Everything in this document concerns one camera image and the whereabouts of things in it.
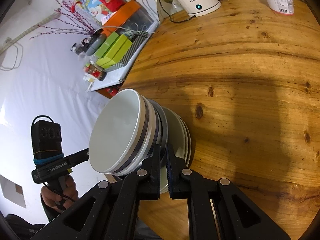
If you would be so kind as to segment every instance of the blue rubber band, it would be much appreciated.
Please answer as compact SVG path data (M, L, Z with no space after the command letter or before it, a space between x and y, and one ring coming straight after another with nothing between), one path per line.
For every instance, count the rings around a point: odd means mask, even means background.
M52 161L55 161L55 160L58 160L60 158L63 158L64 157L64 154L61 153L59 155L56 155L56 156L53 156L53 157L49 157L49 158L46 158L46 159L33 159L35 165L42 165L42 164L46 164L46 163L49 163L49 162L52 162Z

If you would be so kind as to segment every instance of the metal screw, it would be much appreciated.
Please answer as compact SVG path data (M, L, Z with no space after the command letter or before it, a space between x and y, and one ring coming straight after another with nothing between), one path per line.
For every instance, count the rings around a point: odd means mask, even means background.
M106 188L108 187L109 183L106 180L100 181L98 184L99 188Z
M147 174L146 170L138 170L137 171L138 176L145 176Z
M183 175L190 175L191 173L192 173L192 170L190 170L190 169L183 169L182 170Z
M220 179L220 183L224 186L228 186L230 184L230 180L228 180L227 178L222 178Z

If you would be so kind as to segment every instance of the orange box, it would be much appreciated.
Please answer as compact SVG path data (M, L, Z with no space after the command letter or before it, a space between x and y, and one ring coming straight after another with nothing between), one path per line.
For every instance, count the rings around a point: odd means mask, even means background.
M131 0L122 6L111 18L106 22L104 26L118 26L121 27L137 10L140 9L140 5ZM117 28L109 27L103 28L103 32L107 37L116 31Z

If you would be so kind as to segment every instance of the stack of bowls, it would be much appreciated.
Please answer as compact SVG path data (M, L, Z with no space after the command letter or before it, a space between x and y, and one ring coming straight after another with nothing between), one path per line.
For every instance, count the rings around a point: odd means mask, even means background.
M91 166L100 173L124 176L137 169L161 145L161 193L167 191L165 149L188 164L191 140L187 126L171 110L132 89L116 94L99 115L89 142Z

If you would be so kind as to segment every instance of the hand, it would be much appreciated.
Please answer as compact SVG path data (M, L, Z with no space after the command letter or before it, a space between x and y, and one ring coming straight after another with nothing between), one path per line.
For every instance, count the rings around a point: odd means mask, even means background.
M76 190L76 184L73 180L73 178L70 175L66 175L66 189L63 191L63 194L71 197L73 200L77 201L79 199L79 193ZM44 203L48 206L53 208L54 210L58 212L62 212L59 208L57 208L55 201L61 201L62 197L53 193L51 190L43 186L41 188L41 195ZM65 201L63 206L67 209L71 207L73 202L69 199Z

